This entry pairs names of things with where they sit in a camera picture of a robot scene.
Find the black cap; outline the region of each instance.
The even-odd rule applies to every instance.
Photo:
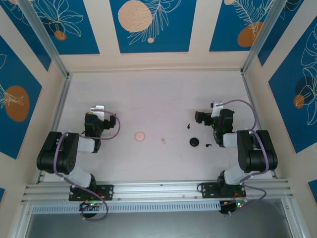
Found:
[[[189,140],[189,144],[190,144],[191,146],[196,147],[196,146],[199,145],[199,140],[198,140],[197,138],[193,137],[193,138],[191,138],[191,139]]]

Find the orange circle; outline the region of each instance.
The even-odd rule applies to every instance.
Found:
[[[263,22],[255,22],[252,26],[245,27],[238,36],[238,44],[241,47],[250,47],[253,45]]]
[[[297,107],[298,109],[302,108],[303,105],[305,104],[305,98],[303,95],[296,95],[296,97],[294,98],[294,105],[295,107]]]
[[[6,90],[4,98],[7,101],[5,110],[8,116],[17,122],[24,121],[30,109],[29,95],[25,89],[20,86],[11,86]]]
[[[54,36],[60,41],[66,40],[66,34],[62,31],[55,31]]]

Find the peach circle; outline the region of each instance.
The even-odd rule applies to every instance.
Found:
[[[21,86],[11,86],[6,90],[6,93],[16,98],[23,97],[20,101],[21,104],[15,103],[13,101],[6,103],[5,110],[12,120],[17,122],[24,121],[27,118],[30,109],[28,93]]]
[[[235,0],[224,0],[224,4],[231,5],[235,2]]]
[[[137,141],[143,141],[145,139],[145,135],[143,132],[138,132],[135,134],[135,139]]]
[[[66,40],[66,34],[62,31],[55,31],[54,36],[60,41]]]
[[[302,108],[305,104],[305,98],[303,95],[296,95],[296,97],[294,98],[294,105],[295,107],[297,107],[298,109]]]
[[[141,1],[127,1],[118,11],[120,25],[129,32],[143,31],[152,23],[149,8]]]
[[[252,26],[245,27],[238,36],[238,44],[241,47],[250,47],[253,45],[254,40],[256,37],[253,35],[253,29],[256,27],[255,35],[257,36],[261,27],[263,25],[263,22],[255,22],[252,24]]]

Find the blue panel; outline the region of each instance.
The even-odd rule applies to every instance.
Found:
[[[316,46],[317,18],[269,81],[296,153],[317,142]]]
[[[0,152],[16,159],[41,85],[0,37]]]
[[[273,2],[223,0],[209,51],[248,51]]]
[[[304,0],[288,0],[279,18],[274,24],[270,34],[268,35],[264,45],[262,46],[258,57],[261,65],[264,65],[267,58],[273,51],[279,39],[282,37],[284,31],[292,21],[297,10],[302,5]]]
[[[99,54],[83,0],[35,0],[31,3],[59,54]]]
[[[5,189],[0,188],[0,203],[1,203],[3,195],[4,195],[4,191],[5,191]]]
[[[308,185],[309,185],[309,188],[311,189],[312,194],[314,196],[314,199],[315,199],[315,201],[317,203],[317,179],[314,180],[314,181],[310,181],[308,183]]]
[[[51,58],[45,51],[40,40],[32,30],[29,22],[25,19],[18,5],[11,3],[9,0],[0,0],[0,5],[3,7],[6,14],[9,16],[15,27],[25,39],[26,43],[33,50],[36,57],[42,63],[46,70],[49,69]]]
[[[188,52],[196,0],[110,0],[121,53]]]

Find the cream wall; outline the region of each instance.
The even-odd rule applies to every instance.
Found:
[[[0,35],[42,85],[18,158],[0,153],[0,187],[5,194],[0,204],[0,237],[9,234],[26,184],[37,175],[36,158],[49,132],[64,79],[52,63],[47,72],[0,7]]]
[[[268,81],[316,17],[316,9],[316,0],[305,0],[264,66],[255,60],[246,74],[262,127],[270,132],[279,159],[278,175],[288,178],[313,237],[317,237],[317,204],[308,182],[317,179],[317,143],[295,153]]]
[[[248,51],[209,52],[223,0],[197,0],[188,53],[120,54],[109,0],[84,0],[100,55],[61,56],[69,71],[170,68],[240,69]]]

